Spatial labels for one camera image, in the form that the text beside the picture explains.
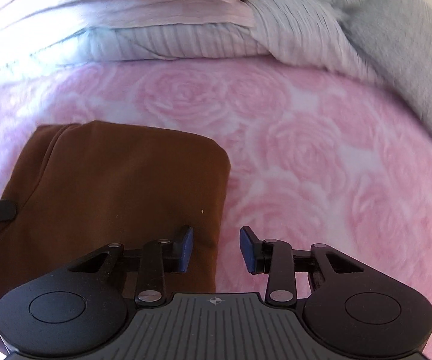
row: bed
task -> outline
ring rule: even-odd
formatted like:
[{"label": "bed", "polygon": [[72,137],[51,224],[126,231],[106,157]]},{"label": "bed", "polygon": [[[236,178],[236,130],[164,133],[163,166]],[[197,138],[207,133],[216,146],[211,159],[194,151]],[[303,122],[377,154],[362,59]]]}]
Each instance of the bed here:
[{"label": "bed", "polygon": [[37,125],[94,119],[193,132],[228,152],[218,291],[264,290],[239,252],[249,225],[298,249],[328,243],[432,303],[432,140],[392,92],[271,57],[88,64],[3,86],[0,195]]}]

